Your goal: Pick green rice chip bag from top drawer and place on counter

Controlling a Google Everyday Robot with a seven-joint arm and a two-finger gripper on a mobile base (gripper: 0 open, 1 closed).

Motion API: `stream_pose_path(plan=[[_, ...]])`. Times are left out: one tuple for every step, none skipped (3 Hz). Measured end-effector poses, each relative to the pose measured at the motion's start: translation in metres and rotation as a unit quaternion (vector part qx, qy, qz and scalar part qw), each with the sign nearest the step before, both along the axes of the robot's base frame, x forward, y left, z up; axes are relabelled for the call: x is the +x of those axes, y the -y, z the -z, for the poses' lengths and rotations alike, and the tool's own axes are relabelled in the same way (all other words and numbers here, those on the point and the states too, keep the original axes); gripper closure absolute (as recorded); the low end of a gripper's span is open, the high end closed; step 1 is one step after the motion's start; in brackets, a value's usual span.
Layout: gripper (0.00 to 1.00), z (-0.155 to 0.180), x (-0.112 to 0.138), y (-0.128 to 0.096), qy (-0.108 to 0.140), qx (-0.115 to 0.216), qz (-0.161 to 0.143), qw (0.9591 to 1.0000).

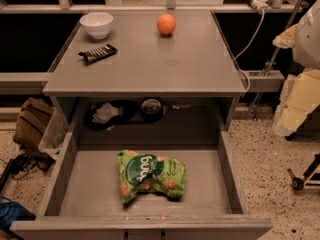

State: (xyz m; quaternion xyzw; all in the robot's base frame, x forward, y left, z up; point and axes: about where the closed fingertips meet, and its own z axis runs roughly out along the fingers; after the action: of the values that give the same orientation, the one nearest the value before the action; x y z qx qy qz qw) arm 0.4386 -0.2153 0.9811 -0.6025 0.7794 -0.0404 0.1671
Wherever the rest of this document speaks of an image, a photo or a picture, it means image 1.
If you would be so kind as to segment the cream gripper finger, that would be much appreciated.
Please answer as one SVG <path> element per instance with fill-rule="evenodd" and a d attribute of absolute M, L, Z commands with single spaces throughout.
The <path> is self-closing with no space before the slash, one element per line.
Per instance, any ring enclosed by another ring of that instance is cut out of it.
<path fill-rule="evenodd" d="M 272 41 L 272 44 L 281 49 L 288 49 L 293 47 L 295 32 L 297 25 L 294 24 L 285 31 L 283 31 L 280 35 L 276 36 Z"/>
<path fill-rule="evenodd" d="M 295 133 L 308 115 L 320 106 L 320 70 L 306 68 L 284 81 L 280 104 L 276 108 L 273 131 L 279 136 Z"/>

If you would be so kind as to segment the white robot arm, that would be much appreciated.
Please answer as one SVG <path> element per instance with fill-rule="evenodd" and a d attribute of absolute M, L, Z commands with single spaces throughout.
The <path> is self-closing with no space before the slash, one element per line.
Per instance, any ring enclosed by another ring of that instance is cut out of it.
<path fill-rule="evenodd" d="M 298 76 L 288 75 L 284 81 L 274 115 L 274 133 L 287 137 L 320 106 L 320 0 L 297 24 L 278 35 L 273 44 L 291 48 L 293 60 L 304 67 Z"/>

